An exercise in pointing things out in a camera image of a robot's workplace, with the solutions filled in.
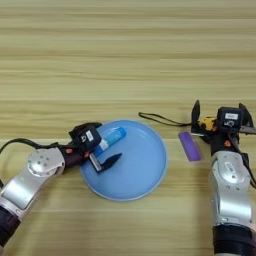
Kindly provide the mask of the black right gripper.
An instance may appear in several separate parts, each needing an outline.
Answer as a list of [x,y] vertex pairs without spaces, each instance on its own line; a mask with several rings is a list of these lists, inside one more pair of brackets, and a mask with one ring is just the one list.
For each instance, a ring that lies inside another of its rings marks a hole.
[[208,131],[198,125],[200,117],[200,101],[197,100],[195,102],[191,112],[191,125],[193,126],[191,128],[191,132],[193,134],[200,135],[202,139],[210,145],[212,155],[219,151],[240,153],[239,134],[256,135],[256,128],[253,127],[254,123],[250,112],[242,103],[239,104],[239,108],[243,111],[243,126],[239,130],[222,131],[214,127]]

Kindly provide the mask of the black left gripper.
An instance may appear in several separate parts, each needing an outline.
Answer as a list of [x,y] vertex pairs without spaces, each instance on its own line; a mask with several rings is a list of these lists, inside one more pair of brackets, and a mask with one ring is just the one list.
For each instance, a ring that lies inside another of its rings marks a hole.
[[[98,128],[102,126],[100,122],[88,122],[75,126],[72,131],[69,132],[71,138],[75,138],[85,128],[93,126]],[[89,155],[96,149],[96,143],[80,143],[80,144],[68,144],[61,148],[61,154],[64,158],[65,170],[81,165],[89,159]],[[101,171],[111,168],[122,156],[121,153],[115,154],[109,157],[103,164],[100,165]]]

